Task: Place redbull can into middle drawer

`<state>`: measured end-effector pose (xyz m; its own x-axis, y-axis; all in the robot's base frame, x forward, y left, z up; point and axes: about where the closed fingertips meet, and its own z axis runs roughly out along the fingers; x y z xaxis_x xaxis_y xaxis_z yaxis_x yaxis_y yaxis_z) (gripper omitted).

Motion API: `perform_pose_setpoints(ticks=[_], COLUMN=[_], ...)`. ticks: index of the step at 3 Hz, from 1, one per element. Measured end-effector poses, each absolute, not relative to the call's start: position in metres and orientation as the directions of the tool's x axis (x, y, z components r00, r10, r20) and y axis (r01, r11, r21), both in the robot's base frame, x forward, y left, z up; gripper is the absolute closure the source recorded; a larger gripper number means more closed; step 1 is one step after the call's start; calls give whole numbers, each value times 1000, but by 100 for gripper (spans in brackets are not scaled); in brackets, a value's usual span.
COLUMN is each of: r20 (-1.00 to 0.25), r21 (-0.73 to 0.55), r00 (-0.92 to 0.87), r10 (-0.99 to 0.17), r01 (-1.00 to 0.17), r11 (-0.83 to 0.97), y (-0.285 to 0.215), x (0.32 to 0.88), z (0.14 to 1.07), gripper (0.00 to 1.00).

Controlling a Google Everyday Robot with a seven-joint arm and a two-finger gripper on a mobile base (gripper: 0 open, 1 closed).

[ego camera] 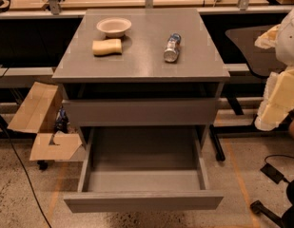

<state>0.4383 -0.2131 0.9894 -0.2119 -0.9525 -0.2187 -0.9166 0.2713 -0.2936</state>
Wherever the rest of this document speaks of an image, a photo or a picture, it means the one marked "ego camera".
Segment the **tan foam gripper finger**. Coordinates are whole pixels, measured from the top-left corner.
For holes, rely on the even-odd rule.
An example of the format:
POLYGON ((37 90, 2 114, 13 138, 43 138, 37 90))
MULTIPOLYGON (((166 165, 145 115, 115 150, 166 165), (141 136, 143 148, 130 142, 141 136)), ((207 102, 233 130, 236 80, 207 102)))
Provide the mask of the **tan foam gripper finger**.
POLYGON ((254 122, 257 129, 271 131, 294 109, 294 67, 271 72, 265 85, 264 98, 254 122))
POLYGON ((258 48, 269 49, 276 47, 276 37, 280 26, 276 25, 270 28, 257 38, 254 45, 258 48))

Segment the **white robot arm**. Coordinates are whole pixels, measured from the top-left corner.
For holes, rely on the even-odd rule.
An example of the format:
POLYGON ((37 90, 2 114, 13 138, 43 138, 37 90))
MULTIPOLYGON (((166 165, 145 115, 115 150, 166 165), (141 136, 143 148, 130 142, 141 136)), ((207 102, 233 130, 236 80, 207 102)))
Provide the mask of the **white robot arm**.
POLYGON ((258 48, 275 48, 276 58, 286 65, 281 73, 271 72, 266 80, 255 126, 262 131, 278 127, 294 109, 294 8, 283 21, 255 41, 258 48))

